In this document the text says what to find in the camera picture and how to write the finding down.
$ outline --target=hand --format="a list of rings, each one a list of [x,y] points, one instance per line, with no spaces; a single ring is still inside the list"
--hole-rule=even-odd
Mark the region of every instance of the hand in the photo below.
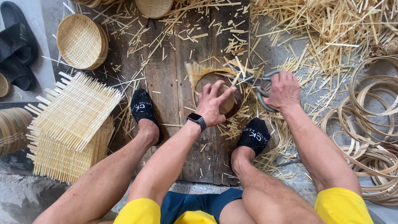
[[[297,78],[291,72],[281,71],[272,76],[272,88],[264,103],[282,114],[292,107],[301,107],[300,88]]]
[[[219,107],[236,90],[236,87],[228,88],[221,96],[217,97],[217,92],[224,83],[222,80],[218,80],[213,85],[208,83],[198,95],[199,106],[195,113],[203,117],[206,127],[213,127],[225,121],[225,115],[220,114]]]

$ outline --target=blue shorts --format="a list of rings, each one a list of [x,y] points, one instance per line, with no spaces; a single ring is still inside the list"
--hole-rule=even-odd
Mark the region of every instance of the blue shorts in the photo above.
[[[221,194],[188,195],[167,192],[160,208],[160,224],[173,224],[186,211],[203,211],[220,223],[221,210],[231,201],[242,198],[242,190],[230,188]]]

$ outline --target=round bamboo tray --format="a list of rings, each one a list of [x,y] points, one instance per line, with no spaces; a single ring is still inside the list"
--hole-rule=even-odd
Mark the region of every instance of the round bamboo tray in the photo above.
[[[11,84],[0,73],[0,97],[7,96],[10,93]]]
[[[109,42],[102,27],[81,14],[67,16],[58,26],[57,45],[67,63],[92,70],[104,63]]]
[[[135,4],[142,14],[158,19],[170,11],[173,0],[135,0]]]
[[[28,126],[33,116],[22,108],[0,110],[0,156],[27,147]]]
[[[122,3],[124,1],[125,0],[72,0],[72,2],[76,2],[81,5],[88,6],[90,8],[97,7],[99,4],[104,4],[104,5],[111,4],[111,3],[118,4],[118,3]]]

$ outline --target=person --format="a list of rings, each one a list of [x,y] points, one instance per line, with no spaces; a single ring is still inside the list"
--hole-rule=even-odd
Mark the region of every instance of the person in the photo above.
[[[217,97],[221,84],[222,81],[207,84],[199,94],[196,114],[203,118],[207,127],[225,121],[219,114],[219,105],[236,89],[231,87]],[[198,123],[188,120],[137,175],[127,204],[114,223],[373,223],[353,170],[338,147],[301,108],[296,77],[284,71],[273,75],[270,97],[263,100],[283,115],[292,131],[298,154],[318,192],[314,208],[287,185],[252,165],[269,140],[264,121],[258,118],[245,127],[231,155],[232,170],[239,178],[243,192],[238,189],[219,195],[168,192],[202,131]],[[144,153],[162,138],[151,100],[143,89],[134,93],[132,114],[139,126],[137,136],[82,175],[35,220],[35,224],[101,223],[101,218],[128,189],[133,171]]]

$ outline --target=black sock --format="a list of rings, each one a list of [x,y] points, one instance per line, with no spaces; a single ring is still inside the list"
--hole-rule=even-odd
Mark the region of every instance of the black sock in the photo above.
[[[138,124],[142,118],[150,119],[159,128],[159,140],[156,145],[159,145],[163,140],[162,131],[160,130],[159,122],[156,120],[155,111],[152,106],[152,101],[149,94],[142,88],[134,92],[131,99],[131,113]]]
[[[253,118],[250,123],[243,129],[240,139],[235,148],[239,146],[247,146],[254,150],[256,157],[267,146],[271,135],[265,125],[265,121],[259,118]]]

